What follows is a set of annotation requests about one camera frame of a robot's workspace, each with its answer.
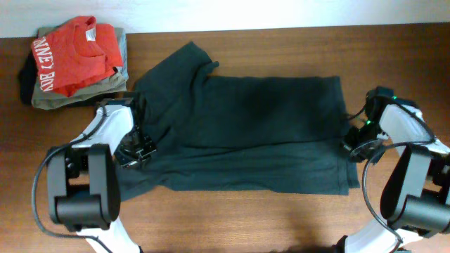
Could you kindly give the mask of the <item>dark green t-shirt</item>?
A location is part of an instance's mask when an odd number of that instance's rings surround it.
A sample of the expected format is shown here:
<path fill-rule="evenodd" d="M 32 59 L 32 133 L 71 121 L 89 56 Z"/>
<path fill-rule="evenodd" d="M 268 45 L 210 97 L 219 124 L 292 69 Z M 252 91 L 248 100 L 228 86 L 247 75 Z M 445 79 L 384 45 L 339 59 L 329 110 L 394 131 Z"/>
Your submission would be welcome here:
<path fill-rule="evenodd" d="M 340 143 L 349 130 L 339 77 L 222 77 L 188 43 L 135 84 L 157 150 L 118 169 L 123 200 L 176 191 L 347 195 L 359 187 Z"/>

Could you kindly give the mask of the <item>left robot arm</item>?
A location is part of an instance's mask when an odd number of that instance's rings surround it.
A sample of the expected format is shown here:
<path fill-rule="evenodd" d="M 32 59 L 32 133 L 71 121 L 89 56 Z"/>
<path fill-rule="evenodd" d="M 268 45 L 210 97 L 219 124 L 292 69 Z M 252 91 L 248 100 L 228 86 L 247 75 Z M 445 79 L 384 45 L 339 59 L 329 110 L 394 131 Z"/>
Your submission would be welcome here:
<path fill-rule="evenodd" d="M 116 170 L 137 169 L 157 150 L 143 132 L 146 101 L 137 93 L 105 99 L 74 140 L 49 150 L 46 169 L 49 216 L 65 238 L 86 240 L 95 252 L 141 252 L 119 218 Z"/>

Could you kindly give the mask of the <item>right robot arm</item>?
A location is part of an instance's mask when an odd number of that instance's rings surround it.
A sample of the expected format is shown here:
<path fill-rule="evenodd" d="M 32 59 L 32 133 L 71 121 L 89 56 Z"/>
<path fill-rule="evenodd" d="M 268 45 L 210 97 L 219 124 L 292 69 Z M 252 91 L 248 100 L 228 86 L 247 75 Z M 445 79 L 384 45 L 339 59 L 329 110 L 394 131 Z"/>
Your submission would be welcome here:
<path fill-rule="evenodd" d="M 412 100 L 378 86 L 366 94 L 366 121 L 353 126 L 342 147 L 353 162 L 363 162 L 361 189 L 373 216 L 365 227 L 343 236 L 333 252 L 403 252 L 404 246 L 449 233 L 449 147 L 423 119 Z M 367 193 L 368 169 L 391 149 L 399 154 L 376 212 Z"/>

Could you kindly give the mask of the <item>olive grey folded garment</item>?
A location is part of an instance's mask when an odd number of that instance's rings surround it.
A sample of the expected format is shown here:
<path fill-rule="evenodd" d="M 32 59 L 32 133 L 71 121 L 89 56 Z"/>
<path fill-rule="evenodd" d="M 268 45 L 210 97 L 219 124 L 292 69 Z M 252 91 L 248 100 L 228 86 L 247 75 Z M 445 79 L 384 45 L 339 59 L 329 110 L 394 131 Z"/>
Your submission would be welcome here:
<path fill-rule="evenodd" d="M 114 97 L 117 92 L 126 91 L 126 83 L 129 78 L 127 69 L 127 37 L 124 29 L 120 27 L 115 28 L 115 34 L 123 66 L 114 67 L 112 76 L 76 91 L 71 97 L 66 97 L 59 93 L 44 93 L 40 89 L 40 84 L 37 80 L 31 97 L 31 105 L 34 108 L 43 110 L 53 110 L 64 106 L 88 106 L 98 100 Z"/>

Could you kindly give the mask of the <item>red folded t-shirt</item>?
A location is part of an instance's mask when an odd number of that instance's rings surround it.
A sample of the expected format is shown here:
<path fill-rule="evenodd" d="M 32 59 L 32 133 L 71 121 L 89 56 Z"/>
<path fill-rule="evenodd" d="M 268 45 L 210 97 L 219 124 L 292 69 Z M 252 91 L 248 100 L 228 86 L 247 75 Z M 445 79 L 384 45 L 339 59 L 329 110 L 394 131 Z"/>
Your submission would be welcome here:
<path fill-rule="evenodd" d="M 73 96 L 124 65 L 115 28 L 94 16 L 77 16 L 31 44 L 39 89 Z"/>

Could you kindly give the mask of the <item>black folded garment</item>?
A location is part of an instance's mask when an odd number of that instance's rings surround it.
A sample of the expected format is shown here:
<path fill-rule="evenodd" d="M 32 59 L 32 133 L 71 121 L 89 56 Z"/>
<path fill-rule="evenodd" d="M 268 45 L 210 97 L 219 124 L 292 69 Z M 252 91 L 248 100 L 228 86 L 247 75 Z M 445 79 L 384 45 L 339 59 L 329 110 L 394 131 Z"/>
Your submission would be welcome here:
<path fill-rule="evenodd" d="M 34 82 L 37 80 L 35 77 L 37 73 L 37 67 L 34 63 L 32 52 L 29 52 L 27 58 L 25 60 L 24 65 L 20 69 L 18 73 L 18 81 L 20 87 L 20 100 L 24 105 L 32 104 L 32 96 L 34 93 Z M 97 102 L 102 101 L 106 98 L 114 98 L 115 93 L 105 93 L 94 96 L 93 98 L 88 98 L 87 100 L 82 100 L 78 102 L 74 102 L 68 105 L 68 107 L 84 107 L 84 106 L 92 106 Z"/>

